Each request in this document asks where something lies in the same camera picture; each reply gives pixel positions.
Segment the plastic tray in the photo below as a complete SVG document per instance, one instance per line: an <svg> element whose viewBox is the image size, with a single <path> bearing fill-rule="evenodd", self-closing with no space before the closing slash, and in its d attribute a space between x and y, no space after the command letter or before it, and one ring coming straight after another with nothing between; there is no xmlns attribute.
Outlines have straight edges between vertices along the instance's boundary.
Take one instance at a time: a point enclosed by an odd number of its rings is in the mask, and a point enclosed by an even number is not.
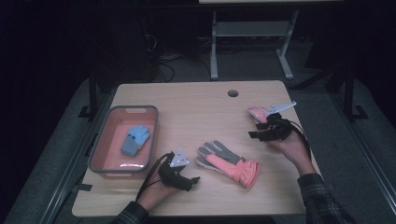
<svg viewBox="0 0 396 224"><path fill-rule="evenodd" d="M128 177L143 172L155 148L158 116L158 109L153 105L112 107L96 138L89 168L103 177ZM137 125L145 125L150 136L135 157L122 155L121 147L128 131Z"/></svg>

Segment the person's left hand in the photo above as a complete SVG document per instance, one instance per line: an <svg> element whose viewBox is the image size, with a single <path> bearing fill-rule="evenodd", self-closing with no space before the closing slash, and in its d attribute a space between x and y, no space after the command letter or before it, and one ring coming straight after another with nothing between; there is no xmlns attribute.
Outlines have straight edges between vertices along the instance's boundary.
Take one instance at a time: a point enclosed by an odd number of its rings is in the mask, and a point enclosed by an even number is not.
<svg viewBox="0 0 396 224"><path fill-rule="evenodd" d="M156 183L148 186L142 192L140 198L136 201L137 203L142 205L147 211L160 204L168 196L180 191L180 189L165 186L161 181L160 175L158 174L158 169L154 172L148 183L151 184L153 182Z"/></svg>

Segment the white object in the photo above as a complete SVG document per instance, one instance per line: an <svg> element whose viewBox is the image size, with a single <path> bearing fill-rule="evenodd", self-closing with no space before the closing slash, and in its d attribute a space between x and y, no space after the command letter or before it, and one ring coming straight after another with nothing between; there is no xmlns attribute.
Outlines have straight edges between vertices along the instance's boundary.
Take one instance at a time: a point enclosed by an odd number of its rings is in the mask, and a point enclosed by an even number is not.
<svg viewBox="0 0 396 224"><path fill-rule="evenodd" d="M285 110L285 109L290 108L295 105L297 105L297 103L295 101L293 101L293 102L291 102L291 104L287 104L287 105L271 105L271 109L265 111L264 114L265 115L275 114L277 112L280 112L282 110Z"/></svg>
<svg viewBox="0 0 396 224"><path fill-rule="evenodd" d="M171 161L171 167L178 167L178 166L184 166L189 164L190 161L187 159L187 157L184 155L183 151L181 149L178 150L178 152L175 154L175 157Z"/></svg>

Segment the sleeve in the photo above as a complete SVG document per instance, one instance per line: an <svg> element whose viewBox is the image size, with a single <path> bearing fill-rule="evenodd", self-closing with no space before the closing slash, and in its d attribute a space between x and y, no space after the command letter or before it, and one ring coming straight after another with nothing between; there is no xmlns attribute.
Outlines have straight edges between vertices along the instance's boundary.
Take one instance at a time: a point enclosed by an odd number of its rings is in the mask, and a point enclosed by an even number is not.
<svg viewBox="0 0 396 224"><path fill-rule="evenodd" d="M149 212L139 203L130 202L111 222L112 224L143 224L149 218Z"/></svg>
<svg viewBox="0 0 396 224"><path fill-rule="evenodd" d="M302 175L298 180L306 208L306 223L355 223L344 208L335 201L318 174Z"/></svg>

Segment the wooden table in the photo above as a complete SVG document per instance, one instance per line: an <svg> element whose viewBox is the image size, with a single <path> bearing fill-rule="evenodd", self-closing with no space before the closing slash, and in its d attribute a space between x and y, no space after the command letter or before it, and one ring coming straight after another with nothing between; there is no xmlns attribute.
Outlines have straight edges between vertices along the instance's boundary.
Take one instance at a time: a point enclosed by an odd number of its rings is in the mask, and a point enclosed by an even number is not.
<svg viewBox="0 0 396 224"><path fill-rule="evenodd" d="M237 91L238 96L230 97L230 90ZM248 107L269 107L290 101L280 81L119 86L112 106L155 105L160 111L155 159L181 148L191 161L181 174L187 178L201 177L190 192L182 191L172 196L150 214L235 216L305 213L295 167L281 153L248 135L249 131L256 130ZM294 108L281 112L281 115L300 123ZM261 163L253 189L245 189L229 177L195 164L198 147L215 139L237 155ZM314 157L313 163L318 169ZM92 189L78 193L73 214L77 217L115 216L134 200L142 182L143 179L104 179L87 169L83 184L92 185Z"/></svg>

